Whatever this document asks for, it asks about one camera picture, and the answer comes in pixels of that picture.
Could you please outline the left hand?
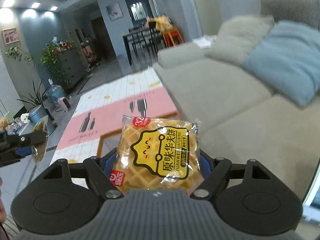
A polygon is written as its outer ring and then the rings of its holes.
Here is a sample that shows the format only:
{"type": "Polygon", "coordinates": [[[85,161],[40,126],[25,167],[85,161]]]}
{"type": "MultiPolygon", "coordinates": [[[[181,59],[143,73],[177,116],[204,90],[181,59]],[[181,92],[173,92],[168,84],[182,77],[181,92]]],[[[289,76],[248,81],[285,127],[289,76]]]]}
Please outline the left hand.
{"type": "Polygon", "coordinates": [[[7,212],[5,210],[1,197],[2,197],[2,192],[0,191],[0,223],[3,223],[7,218],[7,212]]]}

